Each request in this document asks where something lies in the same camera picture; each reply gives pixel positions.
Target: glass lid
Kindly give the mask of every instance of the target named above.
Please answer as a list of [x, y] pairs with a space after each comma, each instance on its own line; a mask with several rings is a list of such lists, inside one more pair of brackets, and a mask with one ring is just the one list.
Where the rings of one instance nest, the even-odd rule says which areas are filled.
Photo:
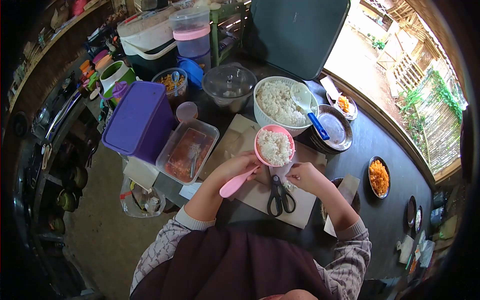
[[257, 78], [240, 64], [218, 66], [205, 74], [202, 88], [213, 97], [238, 98], [250, 96]]

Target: scissors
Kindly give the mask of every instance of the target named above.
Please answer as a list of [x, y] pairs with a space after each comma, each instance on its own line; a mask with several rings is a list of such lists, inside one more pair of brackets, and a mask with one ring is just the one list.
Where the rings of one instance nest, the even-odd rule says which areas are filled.
[[[270, 197], [268, 198], [267, 203], [267, 212], [269, 215], [278, 217], [285, 210], [286, 213], [290, 214], [295, 211], [297, 207], [297, 202], [293, 199], [292, 195], [287, 191], [287, 189], [282, 185], [280, 177], [278, 175], [273, 175], [271, 178], [272, 191], [270, 192]], [[289, 208], [289, 198], [293, 203], [293, 208]], [[272, 213], [272, 201], [275, 200], [276, 205], [276, 215]]]

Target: gray patterned sweater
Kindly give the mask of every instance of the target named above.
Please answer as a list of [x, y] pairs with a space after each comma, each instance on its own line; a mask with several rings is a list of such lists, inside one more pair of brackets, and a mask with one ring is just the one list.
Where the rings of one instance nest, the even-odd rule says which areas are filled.
[[[215, 221], [202, 222], [190, 217], [183, 207], [158, 232], [155, 241], [145, 250], [133, 273], [130, 293], [138, 283], [159, 264], [171, 259], [179, 240], [192, 230], [205, 231], [215, 225]], [[338, 243], [335, 259], [326, 267], [315, 260], [318, 273], [325, 286], [339, 300], [355, 300], [360, 292], [365, 270], [370, 262], [372, 243], [368, 239], [368, 230], [359, 219], [351, 227], [336, 232]]]

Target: blue handle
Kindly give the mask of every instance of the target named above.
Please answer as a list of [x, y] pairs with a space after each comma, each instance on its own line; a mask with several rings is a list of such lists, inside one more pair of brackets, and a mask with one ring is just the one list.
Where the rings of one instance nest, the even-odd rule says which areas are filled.
[[325, 131], [325, 129], [322, 127], [322, 125], [318, 121], [317, 117], [312, 112], [309, 112], [307, 114], [307, 116], [310, 118], [314, 127], [317, 129], [317, 131], [320, 134], [322, 140], [324, 140], [324, 141], [329, 140], [330, 137], [328, 136], [327, 132]]

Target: dark countertop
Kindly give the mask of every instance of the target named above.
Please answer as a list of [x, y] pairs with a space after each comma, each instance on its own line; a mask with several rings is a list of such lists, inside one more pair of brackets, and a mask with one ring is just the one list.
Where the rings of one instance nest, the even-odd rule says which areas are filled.
[[[268, 64], [237, 56], [236, 61], [251, 70], [258, 81], [269, 76], [296, 78]], [[315, 82], [308, 82], [310, 90], [316, 94], [320, 103], [327, 103], [325, 90]], [[203, 91], [189, 90], [189, 100], [197, 104], [199, 119], [214, 125], [223, 136], [235, 114], [218, 109]], [[253, 115], [253, 97], [250, 98], [242, 115], [255, 121]], [[327, 155], [328, 163], [325, 175], [330, 179], [344, 177], [347, 173], [361, 179], [358, 193], [360, 195], [360, 216], [370, 233], [372, 242], [372, 259], [367, 268], [365, 279], [393, 278], [404, 274], [405, 265], [398, 263], [399, 252], [396, 242], [403, 241], [405, 234], [418, 241], [420, 235], [412, 235], [406, 225], [405, 209], [411, 195], [417, 205], [424, 211], [422, 230], [430, 226], [432, 192], [402, 147], [375, 120], [361, 109], [356, 120], [351, 122], [354, 140], [347, 151], [339, 155]], [[298, 136], [300, 142], [313, 148], [306, 130]], [[380, 200], [373, 195], [366, 175], [371, 157], [382, 157], [390, 170], [391, 188], [387, 198]], [[154, 188], [162, 192], [169, 200], [182, 206], [188, 200], [178, 193], [182, 185], [160, 173]], [[333, 259], [336, 238], [324, 232], [320, 213], [320, 201], [317, 199], [305, 229], [301, 230], [280, 220], [276, 220], [238, 200], [224, 201], [217, 214], [217, 226], [235, 226], [250, 232], [287, 240], [312, 253], [320, 265], [327, 265]]]

